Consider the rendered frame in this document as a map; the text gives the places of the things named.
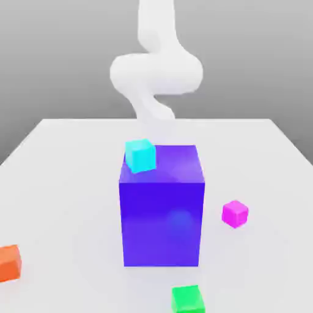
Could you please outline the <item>small cyan cube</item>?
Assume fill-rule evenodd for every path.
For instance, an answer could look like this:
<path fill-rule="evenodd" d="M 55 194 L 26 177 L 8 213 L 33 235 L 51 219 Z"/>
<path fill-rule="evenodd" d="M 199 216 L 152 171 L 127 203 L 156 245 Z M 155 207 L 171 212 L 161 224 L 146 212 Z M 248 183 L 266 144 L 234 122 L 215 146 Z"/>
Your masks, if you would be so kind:
<path fill-rule="evenodd" d="M 148 139 L 125 143 L 125 162 L 134 174 L 156 169 L 156 147 Z"/>

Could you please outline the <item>small magenta cube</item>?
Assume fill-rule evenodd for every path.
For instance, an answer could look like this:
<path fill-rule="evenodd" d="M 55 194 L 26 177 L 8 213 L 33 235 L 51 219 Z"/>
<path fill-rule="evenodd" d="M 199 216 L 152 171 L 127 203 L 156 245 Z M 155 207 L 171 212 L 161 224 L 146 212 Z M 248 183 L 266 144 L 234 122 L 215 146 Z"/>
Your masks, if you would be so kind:
<path fill-rule="evenodd" d="M 234 229 L 245 224 L 248 219 L 249 208 L 235 200 L 223 205 L 222 221 Z"/>

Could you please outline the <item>small green cube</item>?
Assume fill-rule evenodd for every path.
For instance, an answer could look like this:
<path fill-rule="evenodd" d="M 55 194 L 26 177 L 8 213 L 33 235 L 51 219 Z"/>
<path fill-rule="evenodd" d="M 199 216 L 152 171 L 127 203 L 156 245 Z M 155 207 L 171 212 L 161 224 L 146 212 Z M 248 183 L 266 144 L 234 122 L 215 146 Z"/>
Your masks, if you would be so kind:
<path fill-rule="evenodd" d="M 173 287 L 172 313 L 205 313 L 205 304 L 198 285 Z"/>

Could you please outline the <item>small orange cube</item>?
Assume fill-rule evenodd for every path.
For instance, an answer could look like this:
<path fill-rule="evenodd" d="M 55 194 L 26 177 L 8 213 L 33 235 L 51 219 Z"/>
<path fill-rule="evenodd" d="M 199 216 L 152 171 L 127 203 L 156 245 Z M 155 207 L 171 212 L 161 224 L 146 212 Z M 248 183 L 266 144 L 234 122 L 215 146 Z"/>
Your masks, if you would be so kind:
<path fill-rule="evenodd" d="M 21 256 L 17 245 L 0 247 L 0 282 L 19 279 Z"/>

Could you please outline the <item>large blue box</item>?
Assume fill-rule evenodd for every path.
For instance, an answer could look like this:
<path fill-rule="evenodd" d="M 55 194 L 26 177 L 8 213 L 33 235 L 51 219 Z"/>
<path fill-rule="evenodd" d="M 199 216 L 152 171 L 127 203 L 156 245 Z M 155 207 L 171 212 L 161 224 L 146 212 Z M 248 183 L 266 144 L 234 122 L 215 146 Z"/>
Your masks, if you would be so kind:
<path fill-rule="evenodd" d="M 158 145 L 156 169 L 119 178 L 126 267 L 199 264 L 205 179 L 195 145 Z"/>

